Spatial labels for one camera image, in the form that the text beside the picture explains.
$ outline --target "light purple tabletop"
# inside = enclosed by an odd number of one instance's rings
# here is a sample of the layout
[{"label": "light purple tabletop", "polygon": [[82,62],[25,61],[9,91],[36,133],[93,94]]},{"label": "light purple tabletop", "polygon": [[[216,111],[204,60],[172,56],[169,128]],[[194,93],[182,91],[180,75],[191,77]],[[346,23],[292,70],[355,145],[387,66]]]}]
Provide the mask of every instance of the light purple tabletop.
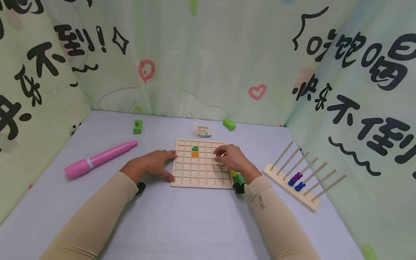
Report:
[{"label": "light purple tabletop", "polygon": [[[132,134],[137,119],[143,120],[141,135]],[[193,122],[211,126],[209,140],[238,145],[260,170],[273,163],[292,140],[286,128],[277,126],[236,124],[229,132],[222,122],[93,111],[0,226],[0,259],[38,259],[82,204],[129,159],[174,149],[177,138],[196,139]],[[69,164],[130,140],[139,142],[131,151],[80,178],[65,178],[63,170]],[[299,152],[293,164],[301,156]],[[306,165],[303,161],[294,172]],[[172,164],[166,168],[170,171]],[[127,205],[102,259],[269,259],[247,203],[233,190],[175,188],[155,177],[146,177],[144,182],[146,190]],[[317,212],[311,213],[273,187],[323,260],[362,259],[326,195],[320,197]]]}]

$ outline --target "left hand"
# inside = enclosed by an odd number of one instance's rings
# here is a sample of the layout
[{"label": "left hand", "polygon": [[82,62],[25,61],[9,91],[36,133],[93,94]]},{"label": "left hand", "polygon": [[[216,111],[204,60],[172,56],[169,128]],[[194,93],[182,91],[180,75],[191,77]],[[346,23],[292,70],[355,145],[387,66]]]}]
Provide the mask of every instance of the left hand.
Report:
[{"label": "left hand", "polygon": [[136,184],[145,173],[156,176],[162,176],[166,180],[173,182],[175,177],[165,169],[165,162],[169,159],[177,157],[176,151],[156,150],[149,154],[129,160],[126,165],[121,168],[120,172],[126,174]]}]

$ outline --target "pink marker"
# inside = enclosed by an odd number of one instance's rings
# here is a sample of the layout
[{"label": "pink marker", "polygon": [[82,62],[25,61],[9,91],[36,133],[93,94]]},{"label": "pink marker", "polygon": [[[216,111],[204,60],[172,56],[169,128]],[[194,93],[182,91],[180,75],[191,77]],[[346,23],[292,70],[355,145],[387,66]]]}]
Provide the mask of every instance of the pink marker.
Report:
[{"label": "pink marker", "polygon": [[73,164],[71,164],[70,166],[64,169],[65,173],[67,177],[70,179],[78,177],[84,173],[87,173],[92,168],[102,163],[105,163],[106,161],[109,161],[113,159],[114,157],[119,156],[122,153],[129,151],[131,148],[135,147],[136,145],[137,145],[137,141],[133,140],[130,142],[126,142],[124,144],[120,144],[114,148],[111,148],[110,150],[104,151],[88,159],[74,162]]}]

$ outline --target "hand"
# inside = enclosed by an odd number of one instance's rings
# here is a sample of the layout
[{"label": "hand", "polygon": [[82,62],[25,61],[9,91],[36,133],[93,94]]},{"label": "hand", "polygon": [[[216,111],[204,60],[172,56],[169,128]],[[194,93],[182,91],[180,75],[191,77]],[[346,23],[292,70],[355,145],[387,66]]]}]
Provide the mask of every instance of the hand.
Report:
[{"label": "hand", "polygon": [[140,178],[147,172],[153,175],[162,176],[166,180],[173,182],[175,177],[165,169],[165,162],[169,159],[177,157],[176,151],[157,150],[149,154],[143,155],[129,160],[126,165],[121,168],[120,172],[126,174],[136,184]]},{"label": "hand", "polygon": [[216,162],[240,172],[247,184],[261,176],[259,170],[244,156],[238,146],[233,144],[221,145],[214,150],[214,154],[216,155],[214,158]]}]

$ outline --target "light green curtain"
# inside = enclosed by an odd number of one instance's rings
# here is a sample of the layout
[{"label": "light green curtain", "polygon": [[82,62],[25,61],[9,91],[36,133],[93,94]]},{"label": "light green curtain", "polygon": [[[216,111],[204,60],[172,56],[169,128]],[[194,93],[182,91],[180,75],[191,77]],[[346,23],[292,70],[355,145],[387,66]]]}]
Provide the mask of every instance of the light green curtain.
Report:
[{"label": "light green curtain", "polygon": [[[85,52],[65,49],[71,65],[97,68],[75,72],[93,109],[280,125],[295,105],[292,86],[326,50],[308,55],[308,40],[331,42],[328,32],[342,26],[355,0],[44,3],[52,23],[70,25],[66,34]],[[320,12],[306,19],[295,51],[302,15]],[[125,54],[116,43],[123,40],[112,40],[114,27],[128,40]],[[76,29],[89,34],[94,50]]]},{"label": "light green curtain", "polygon": [[90,108],[40,2],[0,2],[0,20],[1,223]]},{"label": "light green curtain", "polygon": [[[412,0],[360,1],[339,33],[352,39],[360,33],[365,44],[345,61],[351,42],[332,46],[311,101],[301,97],[286,123],[310,159],[328,162],[318,177],[333,168],[348,175],[328,196],[367,259],[416,259],[415,8]],[[327,100],[316,110],[320,96]],[[346,98],[359,108],[349,105],[337,119]]]}]

